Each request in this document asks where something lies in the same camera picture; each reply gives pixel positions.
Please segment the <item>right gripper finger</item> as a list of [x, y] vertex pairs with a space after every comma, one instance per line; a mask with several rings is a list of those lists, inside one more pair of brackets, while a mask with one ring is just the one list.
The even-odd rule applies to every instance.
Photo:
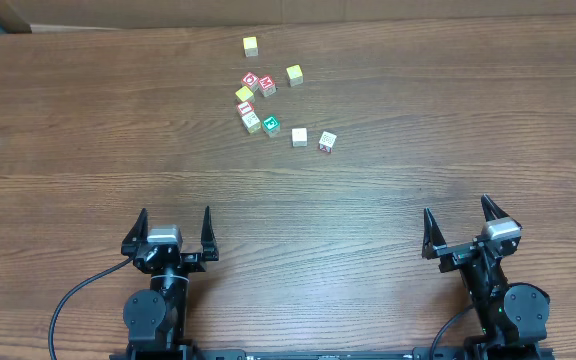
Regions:
[[508, 217], [508, 214], [501, 209], [488, 194], [481, 196], [481, 205], [487, 222]]
[[425, 208], [422, 257], [425, 259], [437, 258], [445, 252], [446, 248], [446, 241], [431, 210], [429, 208]]

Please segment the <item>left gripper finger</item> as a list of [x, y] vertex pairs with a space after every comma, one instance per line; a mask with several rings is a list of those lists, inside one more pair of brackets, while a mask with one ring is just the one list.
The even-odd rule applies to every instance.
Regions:
[[139, 247], [147, 240], [148, 236], [148, 211], [143, 208], [121, 244], [121, 254], [127, 257], [135, 257]]
[[218, 261], [219, 250], [212, 226], [210, 207], [207, 206], [204, 212], [201, 231], [202, 259], [204, 261]]

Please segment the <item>green F letter block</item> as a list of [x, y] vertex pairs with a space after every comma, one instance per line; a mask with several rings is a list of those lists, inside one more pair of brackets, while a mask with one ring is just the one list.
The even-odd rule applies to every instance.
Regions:
[[281, 123], [275, 115], [271, 115], [262, 122], [262, 128], [269, 137], [274, 137], [280, 132]]

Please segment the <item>plain cream block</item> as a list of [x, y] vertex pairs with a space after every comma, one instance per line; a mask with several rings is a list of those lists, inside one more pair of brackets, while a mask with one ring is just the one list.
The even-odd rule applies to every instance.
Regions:
[[291, 136], [293, 147], [305, 147], [308, 144], [308, 132], [306, 128], [293, 128]]

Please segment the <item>cream block red X side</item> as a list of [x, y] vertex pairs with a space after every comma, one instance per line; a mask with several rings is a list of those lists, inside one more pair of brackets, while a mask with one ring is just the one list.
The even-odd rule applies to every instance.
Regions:
[[331, 153], [336, 142], [337, 136], [333, 133], [324, 131], [319, 139], [319, 149], [321, 151]]

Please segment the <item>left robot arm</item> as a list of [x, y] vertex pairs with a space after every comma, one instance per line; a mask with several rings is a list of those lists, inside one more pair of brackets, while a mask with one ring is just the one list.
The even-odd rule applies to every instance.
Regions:
[[184, 338], [192, 273], [205, 272], [219, 259], [211, 212], [204, 212], [201, 250], [183, 252], [176, 225], [148, 226], [142, 210], [121, 244], [121, 254], [150, 277], [149, 287], [132, 294], [123, 308], [128, 329], [127, 359], [201, 359], [197, 345]]

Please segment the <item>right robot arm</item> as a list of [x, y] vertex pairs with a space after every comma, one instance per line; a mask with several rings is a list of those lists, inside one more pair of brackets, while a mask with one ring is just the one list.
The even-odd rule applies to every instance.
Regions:
[[471, 242], [448, 246], [430, 209], [424, 210], [421, 256], [437, 259], [442, 273], [459, 271], [471, 304], [451, 318], [437, 333], [427, 357], [434, 359], [445, 332], [469, 311], [476, 312], [482, 334], [464, 340], [455, 359], [551, 359], [539, 343], [547, 338], [550, 296], [529, 283], [511, 283], [502, 260], [514, 254], [522, 225], [487, 194], [481, 197], [485, 223]]

